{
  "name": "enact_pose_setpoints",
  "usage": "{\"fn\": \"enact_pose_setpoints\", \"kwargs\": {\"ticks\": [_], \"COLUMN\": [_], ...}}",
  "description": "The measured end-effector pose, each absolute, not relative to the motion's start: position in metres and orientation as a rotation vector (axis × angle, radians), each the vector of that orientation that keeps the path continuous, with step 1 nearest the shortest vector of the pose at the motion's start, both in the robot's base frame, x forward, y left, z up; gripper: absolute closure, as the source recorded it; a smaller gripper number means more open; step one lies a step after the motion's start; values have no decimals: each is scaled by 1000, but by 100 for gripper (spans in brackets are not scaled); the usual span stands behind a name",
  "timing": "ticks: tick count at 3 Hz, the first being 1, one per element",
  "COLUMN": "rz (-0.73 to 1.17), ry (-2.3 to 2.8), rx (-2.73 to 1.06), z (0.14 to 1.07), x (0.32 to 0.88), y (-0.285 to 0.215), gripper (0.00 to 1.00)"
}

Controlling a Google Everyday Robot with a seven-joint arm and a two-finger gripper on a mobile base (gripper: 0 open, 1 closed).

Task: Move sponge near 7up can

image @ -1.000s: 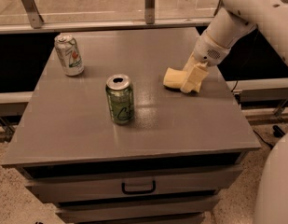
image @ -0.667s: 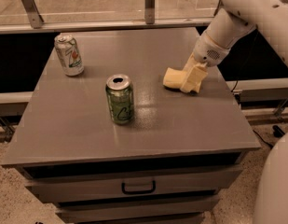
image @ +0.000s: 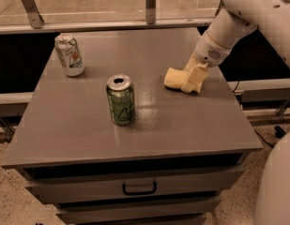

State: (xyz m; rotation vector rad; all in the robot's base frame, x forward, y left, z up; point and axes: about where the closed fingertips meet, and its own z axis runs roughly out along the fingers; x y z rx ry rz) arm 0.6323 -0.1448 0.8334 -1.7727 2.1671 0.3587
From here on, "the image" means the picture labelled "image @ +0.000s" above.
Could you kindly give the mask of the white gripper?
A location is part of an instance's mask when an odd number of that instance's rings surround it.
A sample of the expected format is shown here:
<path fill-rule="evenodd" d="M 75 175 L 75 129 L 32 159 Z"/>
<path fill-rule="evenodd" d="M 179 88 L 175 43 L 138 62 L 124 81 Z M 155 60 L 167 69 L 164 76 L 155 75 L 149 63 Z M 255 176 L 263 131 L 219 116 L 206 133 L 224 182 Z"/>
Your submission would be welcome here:
<path fill-rule="evenodd" d="M 199 93 L 203 81 L 208 76 L 207 66 L 219 66 L 230 52 L 230 50 L 218 45 L 208 32 L 204 32 L 195 45 L 194 53 L 184 67 L 187 76 L 181 90 L 185 93 Z"/>

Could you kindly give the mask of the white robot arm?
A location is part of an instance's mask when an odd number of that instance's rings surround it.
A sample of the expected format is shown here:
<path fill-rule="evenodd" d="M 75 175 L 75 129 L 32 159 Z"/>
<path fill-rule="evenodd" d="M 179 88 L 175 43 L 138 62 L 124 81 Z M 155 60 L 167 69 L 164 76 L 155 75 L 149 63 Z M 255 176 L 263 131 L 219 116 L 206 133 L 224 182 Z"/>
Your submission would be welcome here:
<path fill-rule="evenodd" d="M 209 68 L 258 30 L 290 68 L 290 0 L 222 0 L 223 8 L 198 40 L 184 68 L 181 90 L 200 91 Z"/>

